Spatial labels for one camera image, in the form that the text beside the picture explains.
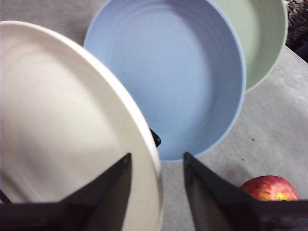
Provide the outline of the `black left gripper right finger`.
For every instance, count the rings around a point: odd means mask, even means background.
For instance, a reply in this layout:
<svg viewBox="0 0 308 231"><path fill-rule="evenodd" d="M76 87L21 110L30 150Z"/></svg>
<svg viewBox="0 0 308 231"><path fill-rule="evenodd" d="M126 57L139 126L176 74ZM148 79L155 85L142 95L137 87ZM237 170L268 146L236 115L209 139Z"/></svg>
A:
<svg viewBox="0 0 308 231"><path fill-rule="evenodd" d="M260 201L227 182L189 152L185 191L197 231L306 231L308 202Z"/></svg>

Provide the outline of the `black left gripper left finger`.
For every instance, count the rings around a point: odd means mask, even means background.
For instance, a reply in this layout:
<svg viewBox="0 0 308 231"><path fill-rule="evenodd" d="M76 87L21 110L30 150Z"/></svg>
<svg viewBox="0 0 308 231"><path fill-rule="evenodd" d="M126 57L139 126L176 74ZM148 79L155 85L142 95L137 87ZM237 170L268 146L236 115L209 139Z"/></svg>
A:
<svg viewBox="0 0 308 231"><path fill-rule="evenodd" d="M120 231L128 207L132 156L57 202L13 203L0 193L2 231Z"/></svg>

